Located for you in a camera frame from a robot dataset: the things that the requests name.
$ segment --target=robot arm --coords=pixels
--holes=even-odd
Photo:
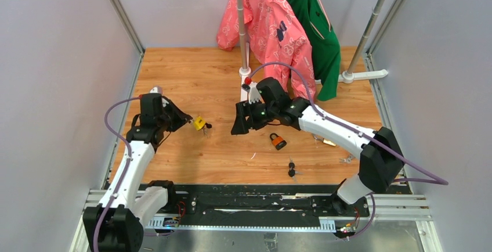
[[[133,118],[126,135],[132,154],[128,154],[126,147],[108,191],[98,206],[84,211],[82,220],[92,251],[95,232],[98,233],[97,245],[101,252],[139,251],[143,228],[150,219],[159,209],[173,208],[176,204],[176,190],[169,181],[151,182],[144,195],[135,200],[145,169],[165,139],[164,132],[175,132],[192,120],[161,93],[160,88],[155,87],[150,93],[140,96],[140,114]],[[97,231],[99,218],[104,219]]]
[[[379,131],[360,127],[335,117],[318,106],[323,116],[315,111],[310,102],[304,98],[291,99],[274,78],[265,78],[253,87],[244,86],[252,96],[256,91],[263,98],[236,104],[236,120],[231,130],[232,135],[246,134],[249,129],[261,129],[268,122],[279,120],[282,125],[291,126],[299,131],[306,131],[332,140],[360,160],[359,173],[342,181],[336,193],[331,197],[331,205],[343,214],[348,205],[361,197],[374,193],[385,193],[389,185],[403,167],[403,162],[381,149],[361,133],[354,133],[346,127],[328,121],[329,116],[345,125],[356,128],[379,140],[401,154],[400,147],[393,132],[385,127]]]

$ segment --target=padlock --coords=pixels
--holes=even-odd
[[[278,136],[275,133],[270,134],[270,140],[272,140],[272,145],[274,145],[277,150],[280,150],[287,144],[287,142],[282,137]]]

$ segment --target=wooden table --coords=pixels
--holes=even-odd
[[[355,48],[342,48],[342,68],[347,68]],[[146,50],[134,96],[159,85],[183,112],[202,116],[213,125],[204,137],[192,125],[185,125],[161,145],[147,167],[143,182],[172,180],[174,183],[294,183],[287,175],[289,156],[296,164],[298,183],[339,184],[359,170],[359,162],[339,161],[348,156],[340,147],[316,142],[310,133],[291,127],[267,126],[247,135],[231,136],[240,97],[240,50],[217,48],[149,48]],[[259,66],[251,55],[251,67]],[[364,71],[360,61],[357,71]],[[263,78],[258,73],[254,81]],[[317,104],[331,114],[364,127],[378,129],[381,119],[368,81],[340,83],[338,96]],[[126,119],[125,133],[132,117],[139,113],[133,102]],[[269,135],[281,135],[287,146],[277,151]],[[124,150],[120,144],[114,168]]]

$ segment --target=patterned pink jacket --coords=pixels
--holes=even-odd
[[[249,46],[261,63],[284,62],[298,70],[314,97],[311,44],[304,29],[286,0],[243,0],[244,22],[249,34]],[[220,49],[230,51],[239,41],[237,0],[229,0],[217,33]],[[289,68],[281,65],[265,67],[265,77],[277,79],[287,91]],[[292,88],[296,96],[308,98],[301,79],[292,73]]]

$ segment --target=clothing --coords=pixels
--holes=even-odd
[[[337,36],[330,30],[318,0],[287,0],[313,47],[314,77],[323,88],[318,94],[321,101],[337,96],[341,52]]]
[[[316,93],[311,45],[302,25],[286,0],[243,0],[244,22],[249,34],[249,47],[261,62],[284,62],[300,72],[307,82],[292,73],[291,84],[296,96],[308,98]],[[237,0],[229,0],[217,33],[220,49],[230,51],[239,41]],[[290,75],[288,67],[271,65],[264,68],[265,77],[277,79],[285,91]]]

